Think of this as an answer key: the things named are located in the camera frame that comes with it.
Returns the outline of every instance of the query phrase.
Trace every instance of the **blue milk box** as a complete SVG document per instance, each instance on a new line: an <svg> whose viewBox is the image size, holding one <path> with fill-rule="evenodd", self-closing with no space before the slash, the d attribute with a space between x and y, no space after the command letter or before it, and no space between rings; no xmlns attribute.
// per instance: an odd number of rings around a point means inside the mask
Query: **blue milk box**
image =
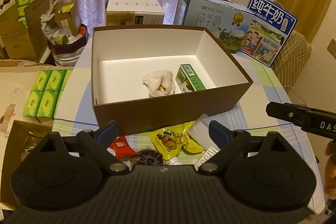
<svg viewBox="0 0 336 224"><path fill-rule="evenodd" d="M271 0L250 0L247 8L256 17L239 49L270 67L294 29L297 18Z"/></svg>
<svg viewBox="0 0 336 224"><path fill-rule="evenodd" d="M230 0L179 0L174 25L207 27L235 53L253 18L245 6Z"/></svg>

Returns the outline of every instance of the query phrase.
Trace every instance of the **table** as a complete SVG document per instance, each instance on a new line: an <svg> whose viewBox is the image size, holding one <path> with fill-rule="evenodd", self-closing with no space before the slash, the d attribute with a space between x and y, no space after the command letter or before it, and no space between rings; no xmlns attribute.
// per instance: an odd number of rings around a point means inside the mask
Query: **table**
<svg viewBox="0 0 336 224"><path fill-rule="evenodd" d="M71 74L54 119L53 131L60 132L62 136L73 136L83 129L98 128L91 103L91 52L92 37ZM269 131L281 133L315 173L316 190L309 208L315 213L320 213L325 207L323 187L315 155L306 133L292 123L268 117L265 111L266 105L271 101L290 103L287 93L271 68L242 52L233 56L254 83L232 110L215 115L212 119L231 130L244 129L252 135L265 136ZM135 151L144 147L153 147L148 133L130 135L126 138ZM193 158L197 158L185 154L183 150L178 157L182 163L190 163Z"/></svg>

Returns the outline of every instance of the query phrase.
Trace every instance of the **open cardboard box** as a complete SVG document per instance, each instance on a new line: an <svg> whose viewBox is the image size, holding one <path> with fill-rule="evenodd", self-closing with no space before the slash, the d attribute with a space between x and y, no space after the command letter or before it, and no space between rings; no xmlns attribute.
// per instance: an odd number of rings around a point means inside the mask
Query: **open cardboard box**
<svg viewBox="0 0 336 224"><path fill-rule="evenodd" d="M15 120L10 131L1 172L0 201L8 208L15 209L18 203L11 190L11 176L21 164L21 155L25 148L36 146L48 133L52 126L22 122Z"/></svg>
<svg viewBox="0 0 336 224"><path fill-rule="evenodd" d="M9 2L0 10L0 57L39 62L48 47L40 16L49 9L49 0L34 0L25 8L28 27L17 21L15 0L0 0L0 3L4 1Z"/></svg>
<svg viewBox="0 0 336 224"><path fill-rule="evenodd" d="M175 77L191 64L206 90L182 93ZM149 98L142 78L170 70L174 95ZM128 135L196 120L234 107L253 83L204 27L122 25L94 28L92 100L100 126L116 120Z"/></svg>

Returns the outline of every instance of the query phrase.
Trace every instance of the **gold medal badge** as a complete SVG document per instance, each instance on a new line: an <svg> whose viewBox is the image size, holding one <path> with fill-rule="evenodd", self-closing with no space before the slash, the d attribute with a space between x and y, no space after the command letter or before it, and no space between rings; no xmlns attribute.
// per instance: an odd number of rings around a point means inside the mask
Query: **gold medal badge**
<svg viewBox="0 0 336 224"><path fill-rule="evenodd" d="M243 22L243 19L244 19L243 14L241 14L241 13L235 14L235 16L233 17L233 22L231 23L231 25L234 26L236 24L237 27L239 27L240 23Z"/></svg>

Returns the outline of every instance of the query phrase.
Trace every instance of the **white cloth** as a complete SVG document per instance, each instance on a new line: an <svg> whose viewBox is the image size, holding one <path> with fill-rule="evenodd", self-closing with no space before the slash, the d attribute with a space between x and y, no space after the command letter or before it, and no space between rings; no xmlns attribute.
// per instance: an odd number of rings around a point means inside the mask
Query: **white cloth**
<svg viewBox="0 0 336 224"><path fill-rule="evenodd" d="M152 97L172 95L175 92L173 73L170 70L152 71L142 81L148 86L148 93Z"/></svg>

